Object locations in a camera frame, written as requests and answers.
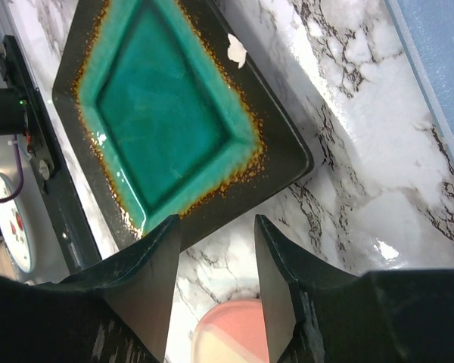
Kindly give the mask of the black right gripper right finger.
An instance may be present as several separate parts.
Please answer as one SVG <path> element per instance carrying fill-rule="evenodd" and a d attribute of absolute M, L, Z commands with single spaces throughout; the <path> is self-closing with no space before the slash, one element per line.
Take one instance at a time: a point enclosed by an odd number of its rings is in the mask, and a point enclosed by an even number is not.
<path fill-rule="evenodd" d="M 454 362 L 454 269 L 355 276 L 254 222 L 272 362 Z"/>

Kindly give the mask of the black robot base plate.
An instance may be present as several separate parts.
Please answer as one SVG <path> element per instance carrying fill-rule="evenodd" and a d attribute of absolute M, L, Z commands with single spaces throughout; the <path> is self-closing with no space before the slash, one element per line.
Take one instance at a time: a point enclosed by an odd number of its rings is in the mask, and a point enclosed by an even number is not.
<path fill-rule="evenodd" d="M 14 36 L 6 35 L 1 47 L 5 54 L 0 62 L 2 78 L 19 92 L 27 111 L 26 150 L 31 153 L 32 171 L 67 267 L 76 273 L 99 262 L 101 257 L 45 103 L 20 46 Z"/>

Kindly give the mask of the black teal square plate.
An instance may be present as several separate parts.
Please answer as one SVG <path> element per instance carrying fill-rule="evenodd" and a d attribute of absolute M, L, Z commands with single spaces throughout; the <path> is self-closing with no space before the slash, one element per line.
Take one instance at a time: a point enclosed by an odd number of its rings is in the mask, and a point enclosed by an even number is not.
<path fill-rule="evenodd" d="M 114 241 L 166 217 L 189 248 L 313 156 L 212 1 L 80 1 L 54 105 Z"/>

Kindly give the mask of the beige floral round plate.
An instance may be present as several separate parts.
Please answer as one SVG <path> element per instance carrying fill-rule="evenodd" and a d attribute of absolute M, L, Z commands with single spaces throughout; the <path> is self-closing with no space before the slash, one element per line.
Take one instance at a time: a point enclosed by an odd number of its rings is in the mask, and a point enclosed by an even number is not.
<path fill-rule="evenodd" d="M 194 330 L 191 361 L 268 362 L 261 300 L 229 300 L 209 310 Z"/>

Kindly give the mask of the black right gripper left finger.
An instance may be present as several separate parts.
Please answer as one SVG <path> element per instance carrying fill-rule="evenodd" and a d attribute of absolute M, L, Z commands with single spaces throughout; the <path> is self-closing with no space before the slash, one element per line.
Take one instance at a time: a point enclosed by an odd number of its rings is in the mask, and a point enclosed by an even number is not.
<path fill-rule="evenodd" d="M 173 215 L 58 283 L 0 276 L 0 362 L 161 362 L 180 244 Z"/>

